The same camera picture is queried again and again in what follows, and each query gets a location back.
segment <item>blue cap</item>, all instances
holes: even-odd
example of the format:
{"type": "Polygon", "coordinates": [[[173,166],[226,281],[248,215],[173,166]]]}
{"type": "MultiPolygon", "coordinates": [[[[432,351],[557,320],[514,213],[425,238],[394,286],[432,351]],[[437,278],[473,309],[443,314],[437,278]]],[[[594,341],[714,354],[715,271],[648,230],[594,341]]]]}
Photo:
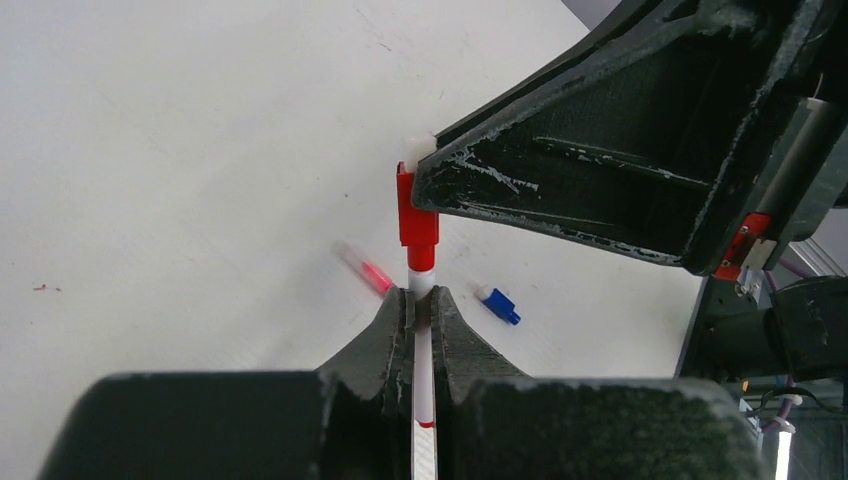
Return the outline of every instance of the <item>blue cap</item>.
{"type": "Polygon", "coordinates": [[[518,325],[518,322],[521,321],[521,316],[515,313],[515,304],[506,298],[506,295],[501,293],[497,288],[492,289],[492,294],[489,295],[489,298],[482,299],[481,301],[498,318],[511,325],[518,325]]]}

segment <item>white light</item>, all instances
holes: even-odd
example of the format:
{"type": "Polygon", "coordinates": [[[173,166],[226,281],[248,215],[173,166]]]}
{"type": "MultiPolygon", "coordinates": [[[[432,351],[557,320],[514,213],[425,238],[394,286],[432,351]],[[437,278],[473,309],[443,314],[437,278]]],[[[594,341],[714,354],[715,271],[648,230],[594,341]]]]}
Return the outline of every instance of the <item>white light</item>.
{"type": "Polygon", "coordinates": [[[775,480],[789,478],[789,446],[792,444],[792,434],[780,432],[777,437],[777,467],[774,472],[775,480]]]}

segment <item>table surface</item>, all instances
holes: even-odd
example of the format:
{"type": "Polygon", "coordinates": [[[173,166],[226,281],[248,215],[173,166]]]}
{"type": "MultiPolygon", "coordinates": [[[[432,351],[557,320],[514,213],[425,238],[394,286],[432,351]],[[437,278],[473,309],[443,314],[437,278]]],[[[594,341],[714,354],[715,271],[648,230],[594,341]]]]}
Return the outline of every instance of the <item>table surface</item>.
{"type": "MultiPolygon", "coordinates": [[[[398,282],[394,168],[565,51],[556,0],[17,2],[0,13],[0,465],[31,477],[98,378],[311,369],[398,282]]],[[[438,280],[533,375],[673,374],[699,279],[442,218],[438,280]],[[510,327],[469,282],[509,292],[510,327]]]]}

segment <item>red cap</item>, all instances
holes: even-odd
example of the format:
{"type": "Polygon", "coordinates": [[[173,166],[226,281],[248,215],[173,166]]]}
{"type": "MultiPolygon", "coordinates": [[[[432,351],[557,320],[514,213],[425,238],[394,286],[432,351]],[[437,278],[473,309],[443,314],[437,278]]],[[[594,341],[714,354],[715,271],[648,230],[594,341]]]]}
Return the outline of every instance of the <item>red cap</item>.
{"type": "Polygon", "coordinates": [[[412,182],[415,173],[398,164],[398,224],[400,244],[406,249],[409,268],[426,272],[436,266],[436,244],[439,243],[439,214],[412,206],[412,182]]]}

